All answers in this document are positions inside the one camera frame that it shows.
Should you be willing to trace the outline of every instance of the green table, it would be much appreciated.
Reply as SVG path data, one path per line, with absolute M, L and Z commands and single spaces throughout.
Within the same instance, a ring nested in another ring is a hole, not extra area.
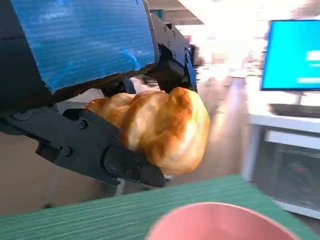
M 264 214 L 302 240 L 318 237 L 238 175 L 0 218 L 0 240 L 143 240 L 170 210 L 197 202 L 236 204 Z

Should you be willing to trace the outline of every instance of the bread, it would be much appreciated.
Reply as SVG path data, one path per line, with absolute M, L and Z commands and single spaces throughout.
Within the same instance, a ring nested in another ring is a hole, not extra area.
M 202 161 L 210 118 L 194 91 L 119 93 L 86 107 L 117 126 L 123 144 L 166 175 L 191 172 Z

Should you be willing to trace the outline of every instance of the monitor screen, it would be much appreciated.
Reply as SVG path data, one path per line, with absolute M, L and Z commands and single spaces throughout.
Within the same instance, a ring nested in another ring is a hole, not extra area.
M 261 90 L 320 90 L 320 20 L 271 22 Z

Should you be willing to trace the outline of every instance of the black metal bracket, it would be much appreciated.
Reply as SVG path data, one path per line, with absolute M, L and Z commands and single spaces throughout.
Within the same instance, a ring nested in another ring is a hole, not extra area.
M 191 45 L 172 24 L 165 24 L 151 14 L 160 60 L 145 75 L 155 79 L 159 88 L 170 93 L 176 87 L 198 92 L 196 74 L 191 62 Z
M 165 184 L 156 166 L 123 146 L 117 127 L 88 109 L 68 109 L 61 115 L 42 107 L 7 116 L 2 124 L 36 139 L 41 157 L 108 185 L 117 186 L 117 178 L 155 187 Z
M 136 94 L 136 89 L 133 82 L 127 77 L 121 77 L 118 80 L 107 83 L 101 88 L 105 97 L 112 97 L 118 93 Z

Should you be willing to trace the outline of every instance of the white desk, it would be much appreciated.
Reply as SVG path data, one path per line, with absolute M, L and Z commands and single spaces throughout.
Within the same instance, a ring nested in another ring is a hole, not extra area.
M 278 116 L 270 113 L 269 103 L 294 103 L 295 96 L 285 92 L 261 92 L 259 84 L 257 77 L 247 78 L 249 134 L 241 175 L 249 182 L 253 179 L 255 165 L 259 160 L 257 152 L 263 133 L 264 141 L 267 142 L 320 150 L 320 135 L 317 135 L 320 134 L 320 118 Z M 304 105 L 320 105 L 319 94 L 310 93 L 302 100 Z M 320 219 L 319 211 L 275 202 L 287 211 Z

